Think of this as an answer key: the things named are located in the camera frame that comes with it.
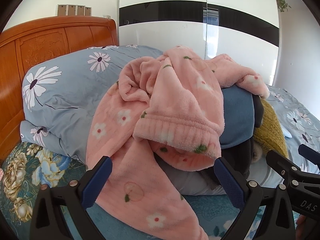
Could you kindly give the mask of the person right hand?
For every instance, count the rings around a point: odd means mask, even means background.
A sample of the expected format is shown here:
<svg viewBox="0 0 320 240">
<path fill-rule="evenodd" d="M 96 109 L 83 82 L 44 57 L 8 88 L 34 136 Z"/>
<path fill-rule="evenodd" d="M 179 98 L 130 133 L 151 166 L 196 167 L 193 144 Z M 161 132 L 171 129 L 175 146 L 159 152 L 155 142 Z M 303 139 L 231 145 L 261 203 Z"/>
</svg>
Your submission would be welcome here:
<svg viewBox="0 0 320 240">
<path fill-rule="evenodd" d="M 319 218 L 299 215 L 296 221 L 296 239 L 319 239 Z"/>
</svg>

